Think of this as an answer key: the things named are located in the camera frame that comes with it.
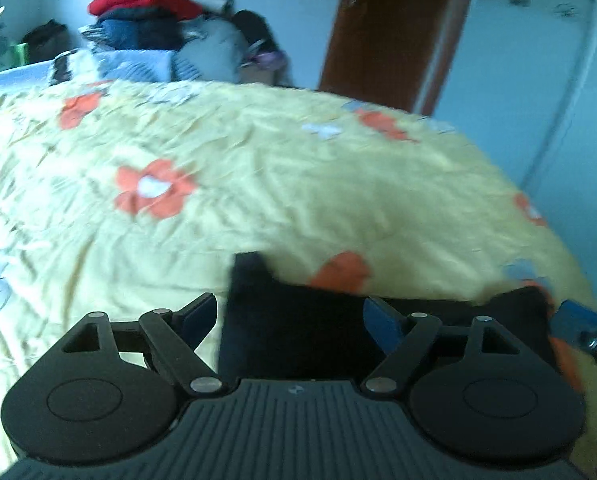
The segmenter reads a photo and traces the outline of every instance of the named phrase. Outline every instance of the bedspread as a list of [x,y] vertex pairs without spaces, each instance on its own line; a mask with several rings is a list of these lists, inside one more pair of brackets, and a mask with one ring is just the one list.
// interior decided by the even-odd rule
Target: bedspread
[[[534,280],[594,306],[530,201],[448,125],[312,91],[64,83],[0,94],[0,403],[87,312],[132,320],[202,292],[235,253],[308,283],[354,253],[362,294],[480,302]],[[220,320],[198,353],[215,365]],[[580,356],[597,457],[597,368]],[[0,472],[15,460],[0,425]]]

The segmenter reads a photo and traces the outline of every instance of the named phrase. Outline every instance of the red sweater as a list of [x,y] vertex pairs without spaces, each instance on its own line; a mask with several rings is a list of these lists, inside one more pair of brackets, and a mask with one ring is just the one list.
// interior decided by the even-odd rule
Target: red sweater
[[201,6],[190,0],[94,0],[87,10],[94,16],[101,16],[121,7],[162,7],[171,10],[179,20],[193,20],[202,12]]

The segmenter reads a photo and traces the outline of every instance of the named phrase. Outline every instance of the brown door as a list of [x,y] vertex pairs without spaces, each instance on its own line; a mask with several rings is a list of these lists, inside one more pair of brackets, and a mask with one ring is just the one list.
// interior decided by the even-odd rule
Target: brown door
[[341,0],[320,89],[431,114],[470,0]]

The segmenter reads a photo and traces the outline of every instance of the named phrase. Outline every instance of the yellow floral bedspread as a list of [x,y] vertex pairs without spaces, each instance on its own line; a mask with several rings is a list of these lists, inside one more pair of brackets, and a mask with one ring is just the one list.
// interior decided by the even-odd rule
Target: yellow floral bedspread
[[[259,85],[0,95],[0,404],[87,312],[132,320],[205,291],[222,303],[235,253],[261,251],[282,280],[307,283],[353,251],[371,270],[367,294],[477,302],[530,268],[558,302],[594,306],[540,214],[447,130]],[[210,365],[219,334],[199,348]],[[575,457],[591,472],[597,368],[581,363],[589,433]],[[0,472],[13,460],[0,425]]]

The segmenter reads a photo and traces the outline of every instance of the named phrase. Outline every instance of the ribbed surface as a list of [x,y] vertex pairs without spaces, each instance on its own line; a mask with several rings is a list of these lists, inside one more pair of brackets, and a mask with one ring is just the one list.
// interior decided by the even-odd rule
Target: ribbed surface
[[223,399],[193,402],[178,428],[125,462],[60,469],[23,460],[6,480],[583,480],[565,462],[488,471],[428,444],[399,406],[350,383],[243,381]]

